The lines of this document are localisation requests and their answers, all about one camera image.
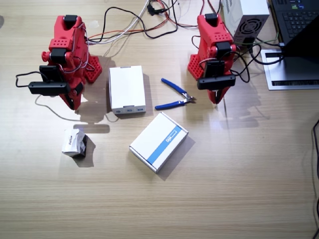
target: small box label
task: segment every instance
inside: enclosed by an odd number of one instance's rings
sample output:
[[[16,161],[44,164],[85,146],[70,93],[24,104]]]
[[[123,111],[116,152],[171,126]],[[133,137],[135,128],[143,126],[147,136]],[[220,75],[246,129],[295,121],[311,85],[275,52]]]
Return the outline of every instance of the small box label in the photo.
[[[176,126],[169,135],[163,140],[163,142],[157,147],[157,149],[150,155],[147,161],[150,164],[153,164],[160,154],[167,148],[167,146],[173,141],[173,139],[178,135],[181,131],[181,128]]]

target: white cardboard box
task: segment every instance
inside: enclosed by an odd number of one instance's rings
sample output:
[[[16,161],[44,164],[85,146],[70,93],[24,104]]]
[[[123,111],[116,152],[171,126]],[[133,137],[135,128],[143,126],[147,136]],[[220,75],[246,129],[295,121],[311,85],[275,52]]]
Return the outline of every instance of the white cardboard box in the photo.
[[[141,66],[110,68],[110,101],[114,114],[146,111],[143,71]]]
[[[78,129],[67,129],[64,132],[62,153],[74,158],[85,157],[88,137]]]
[[[130,145],[130,151],[155,173],[187,137],[188,131],[161,112]]]

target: wire cutter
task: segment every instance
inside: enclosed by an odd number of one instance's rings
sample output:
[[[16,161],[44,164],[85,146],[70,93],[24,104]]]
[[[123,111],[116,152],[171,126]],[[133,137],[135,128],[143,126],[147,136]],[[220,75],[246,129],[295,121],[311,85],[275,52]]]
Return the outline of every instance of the wire cutter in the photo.
[[[169,103],[166,105],[161,105],[161,106],[155,106],[155,110],[157,111],[161,111],[161,110],[167,110],[167,109],[171,109],[171,108],[175,108],[175,107],[179,107],[179,106],[184,106],[187,103],[196,103],[195,100],[196,98],[193,96],[190,96],[185,90],[183,90],[181,87],[175,85],[174,83],[162,78],[161,81],[165,84],[167,84],[168,86],[172,87],[173,89],[175,89],[177,92],[179,92],[181,95],[183,95],[185,97],[185,100],[183,101],[175,101],[173,103]]]

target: box with blue stripe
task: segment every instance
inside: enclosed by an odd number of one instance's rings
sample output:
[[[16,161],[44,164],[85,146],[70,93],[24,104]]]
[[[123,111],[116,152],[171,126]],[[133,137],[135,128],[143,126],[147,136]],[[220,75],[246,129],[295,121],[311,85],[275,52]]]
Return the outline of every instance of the box with blue stripe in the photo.
[[[130,151],[158,173],[187,135],[186,129],[161,112],[130,145]]]

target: blue handle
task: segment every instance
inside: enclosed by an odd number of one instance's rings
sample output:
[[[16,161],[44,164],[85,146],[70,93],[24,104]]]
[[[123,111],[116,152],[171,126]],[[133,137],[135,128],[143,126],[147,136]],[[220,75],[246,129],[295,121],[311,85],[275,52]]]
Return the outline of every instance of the blue handle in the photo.
[[[181,87],[175,85],[174,83],[168,81],[167,79],[162,78],[161,81],[167,85],[169,85],[170,87],[172,87],[173,89],[175,89],[177,92],[179,92],[180,94],[183,93],[187,93],[185,90],[183,90]]]
[[[169,104],[166,104],[166,105],[155,106],[155,110],[157,110],[157,111],[168,110],[168,109],[171,109],[171,108],[175,108],[175,107],[178,107],[178,106],[184,106],[184,105],[185,105],[184,101],[176,101],[176,102],[169,103]]]

